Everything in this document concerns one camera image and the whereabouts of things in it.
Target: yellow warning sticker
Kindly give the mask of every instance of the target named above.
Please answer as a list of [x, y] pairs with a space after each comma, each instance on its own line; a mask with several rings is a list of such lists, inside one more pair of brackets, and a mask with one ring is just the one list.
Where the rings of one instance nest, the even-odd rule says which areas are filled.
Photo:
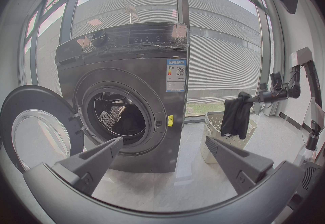
[[174, 116], [173, 115], [168, 116], [168, 125], [167, 126], [173, 126], [173, 122], [174, 122]]

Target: building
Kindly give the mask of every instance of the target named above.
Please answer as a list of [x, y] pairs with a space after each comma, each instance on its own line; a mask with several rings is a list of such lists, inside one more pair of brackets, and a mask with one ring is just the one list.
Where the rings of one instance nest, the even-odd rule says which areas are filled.
[[[177, 0], [89, 0], [75, 9], [72, 38], [128, 24], [124, 2], [136, 7], [140, 22], [178, 21]], [[189, 0], [189, 12], [188, 103], [224, 102], [240, 91], [255, 95], [261, 67], [257, 16], [228, 0]], [[59, 94], [54, 59], [60, 24], [61, 18], [39, 35], [36, 48], [39, 82]]]

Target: grass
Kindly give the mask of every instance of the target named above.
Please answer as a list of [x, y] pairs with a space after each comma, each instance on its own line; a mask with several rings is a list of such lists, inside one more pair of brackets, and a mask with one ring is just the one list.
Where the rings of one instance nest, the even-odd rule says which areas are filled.
[[204, 115], [206, 112], [224, 110], [224, 103], [186, 104], [186, 116]]

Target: black garment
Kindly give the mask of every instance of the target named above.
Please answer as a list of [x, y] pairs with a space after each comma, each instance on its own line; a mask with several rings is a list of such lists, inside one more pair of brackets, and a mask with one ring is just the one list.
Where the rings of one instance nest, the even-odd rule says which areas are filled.
[[251, 97], [245, 92], [240, 92], [235, 100], [225, 101], [225, 112], [220, 129], [221, 136], [229, 133], [231, 136], [239, 135], [240, 139], [246, 138], [249, 114], [253, 103], [245, 103], [244, 100]]

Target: white laundry basket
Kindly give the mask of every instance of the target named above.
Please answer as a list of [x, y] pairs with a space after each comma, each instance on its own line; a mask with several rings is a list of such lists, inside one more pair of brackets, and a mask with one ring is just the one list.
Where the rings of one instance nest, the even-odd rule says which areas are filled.
[[220, 128], [223, 119], [223, 114], [223, 112], [207, 112], [205, 114], [205, 123], [200, 149], [204, 161], [208, 164], [214, 164], [217, 163], [217, 161], [205, 144], [206, 136], [217, 138], [221, 141], [228, 142], [230, 145], [236, 146], [240, 149], [244, 149], [248, 144], [248, 141], [252, 137], [253, 133], [255, 132], [255, 129], [257, 128], [257, 124], [252, 119], [249, 119], [247, 135], [245, 139], [240, 139], [238, 135], [231, 137], [222, 137]]

